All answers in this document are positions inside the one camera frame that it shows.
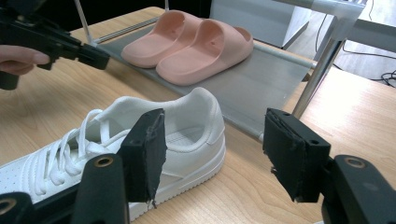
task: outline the human hand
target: human hand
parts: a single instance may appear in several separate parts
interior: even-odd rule
[[[35,49],[20,46],[0,45],[0,71],[13,75],[30,72],[35,64],[46,64],[50,57]]]

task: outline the pink slide sandal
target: pink slide sandal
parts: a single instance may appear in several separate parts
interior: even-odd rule
[[[244,61],[252,51],[247,30],[206,19],[191,45],[162,59],[156,70],[168,82],[187,86]]]
[[[191,44],[201,22],[183,11],[166,11],[148,34],[125,46],[121,57],[138,67],[155,67],[164,57]]]

